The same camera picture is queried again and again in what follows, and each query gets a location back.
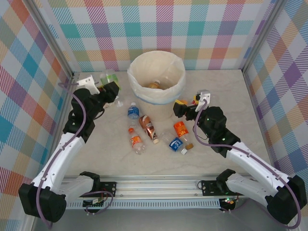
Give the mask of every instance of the white table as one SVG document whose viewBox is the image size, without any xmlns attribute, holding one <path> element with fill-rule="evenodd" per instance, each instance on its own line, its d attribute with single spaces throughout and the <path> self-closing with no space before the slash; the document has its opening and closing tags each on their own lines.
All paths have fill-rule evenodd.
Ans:
<svg viewBox="0 0 308 231">
<path fill-rule="evenodd" d="M 199 144 L 194 138 L 193 121 L 186 121 L 194 148 L 186 155 L 175 153 L 163 142 L 153 144 L 141 128 L 136 131 L 146 145 L 146 152 L 137 155 L 128 137 L 127 109 L 136 100 L 126 72 L 116 73 L 122 88 L 120 97 L 124 106 L 111 106 L 95 120 L 95 129 L 88 142 L 74 159 L 67 176 L 90 171 L 99 175 L 217 175 L 227 168 L 238 173 L 245 171 L 237 164 L 223 158 L 211 148 Z M 89 73 L 81 73 L 79 79 Z M 198 90 L 211 92 L 211 106 L 220 106 L 227 117 L 227 128 L 238 136 L 255 154 L 268 163 L 269 156 L 260 132 L 257 118 L 240 70 L 187 71 L 187 86 L 183 98 L 192 98 Z M 171 119 L 154 122 L 157 134 L 168 128 L 174 131 Z M 200 129 L 199 135 L 205 137 Z"/>
</svg>

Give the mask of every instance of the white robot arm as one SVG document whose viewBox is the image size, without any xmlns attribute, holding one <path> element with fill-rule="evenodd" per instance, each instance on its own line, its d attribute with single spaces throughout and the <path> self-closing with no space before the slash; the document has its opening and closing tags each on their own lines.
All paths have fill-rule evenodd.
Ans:
<svg viewBox="0 0 308 231">
<path fill-rule="evenodd" d="M 217 177 L 218 188 L 224 194 L 240 193 L 261 203 L 276 220 L 288 224 L 307 204 L 304 181 L 297 175 L 291 178 L 252 153 L 226 128 L 227 118 L 220 107 L 206 108 L 209 98 L 209 92 L 201 90 L 196 95 L 198 105 L 186 106 L 176 101 L 173 111 L 177 117 L 185 115 L 186 120 L 195 120 L 193 131 L 201 144 L 237 163 L 257 180 L 245 179 L 227 169 Z M 196 127 L 208 137 L 208 143 L 199 139 Z"/>
<path fill-rule="evenodd" d="M 103 106 L 113 102 L 119 91 L 115 82 L 97 89 L 92 77 L 78 84 L 85 88 L 74 92 L 73 110 L 56 151 L 31 184 L 22 184 L 18 191 L 25 213 L 41 217 L 44 221 L 57 222 L 67 204 L 85 193 L 102 190 L 100 176 L 90 172 L 81 173 L 76 180 L 61 188 L 68 167 L 95 127 L 93 121 L 99 113 L 104 113 Z"/>
</svg>

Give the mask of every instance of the bottle in bin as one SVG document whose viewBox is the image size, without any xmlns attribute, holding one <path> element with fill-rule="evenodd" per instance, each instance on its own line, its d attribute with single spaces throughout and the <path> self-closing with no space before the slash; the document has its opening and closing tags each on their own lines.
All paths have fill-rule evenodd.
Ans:
<svg viewBox="0 0 308 231">
<path fill-rule="evenodd" d="M 190 139 L 189 132 L 183 121 L 177 121 L 174 125 L 174 130 L 177 133 L 179 139 L 184 143 L 185 148 L 190 150 L 193 148 L 192 141 Z"/>
<path fill-rule="evenodd" d="M 172 135 L 168 131 L 164 131 L 161 135 L 161 139 L 175 152 L 180 152 L 183 155 L 187 153 L 183 142 L 176 136 Z"/>
<path fill-rule="evenodd" d="M 128 108 L 127 116 L 129 119 L 129 127 L 136 128 L 139 119 L 139 108 L 136 103 L 131 103 Z"/>
<path fill-rule="evenodd" d="M 135 132 L 134 128 L 129 128 L 128 132 L 130 136 L 131 147 L 137 154 L 141 155 L 142 153 L 144 153 L 145 147 L 140 136 Z"/>
<path fill-rule="evenodd" d="M 154 82 L 149 84 L 148 88 L 159 89 L 160 88 L 160 81 L 158 79 L 154 80 Z"/>
</svg>

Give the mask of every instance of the small orange object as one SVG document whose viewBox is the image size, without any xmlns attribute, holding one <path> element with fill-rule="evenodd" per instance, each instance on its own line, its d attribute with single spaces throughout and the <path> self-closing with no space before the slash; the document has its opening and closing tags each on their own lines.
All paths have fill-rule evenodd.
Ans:
<svg viewBox="0 0 308 231">
<path fill-rule="evenodd" d="M 182 102 L 183 104 L 188 105 L 188 101 L 187 100 L 179 100 L 180 102 Z"/>
<path fill-rule="evenodd" d="M 181 137 L 182 135 L 188 134 L 188 130 L 185 126 L 185 124 L 180 121 L 178 123 L 176 123 L 175 125 L 173 125 L 176 133 L 178 134 L 178 137 Z"/>
</svg>

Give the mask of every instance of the checkered backdrop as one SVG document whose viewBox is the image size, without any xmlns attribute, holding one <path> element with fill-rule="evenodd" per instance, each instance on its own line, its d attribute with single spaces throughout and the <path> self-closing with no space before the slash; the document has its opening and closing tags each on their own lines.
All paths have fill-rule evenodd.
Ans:
<svg viewBox="0 0 308 231">
<path fill-rule="evenodd" d="M 288 1 L 246 79 L 275 167 L 308 192 L 307 12 L 308 0 Z"/>
<path fill-rule="evenodd" d="M 170 51 L 187 70 L 239 69 L 275 0 L 35 0 L 74 71 L 125 71 Z"/>
<path fill-rule="evenodd" d="M 18 198 L 48 156 L 68 80 L 22 0 L 0 0 L 0 231 L 14 231 Z"/>
</svg>

